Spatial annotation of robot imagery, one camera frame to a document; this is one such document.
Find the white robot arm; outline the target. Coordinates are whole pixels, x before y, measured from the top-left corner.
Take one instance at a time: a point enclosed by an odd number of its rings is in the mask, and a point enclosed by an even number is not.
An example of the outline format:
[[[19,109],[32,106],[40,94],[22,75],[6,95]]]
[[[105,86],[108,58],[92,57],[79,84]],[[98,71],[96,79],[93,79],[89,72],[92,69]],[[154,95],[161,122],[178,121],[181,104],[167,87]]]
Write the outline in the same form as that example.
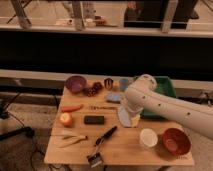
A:
[[[213,140],[213,108],[155,92],[156,79],[143,74],[124,92],[123,105],[130,115],[143,109],[175,121]]]

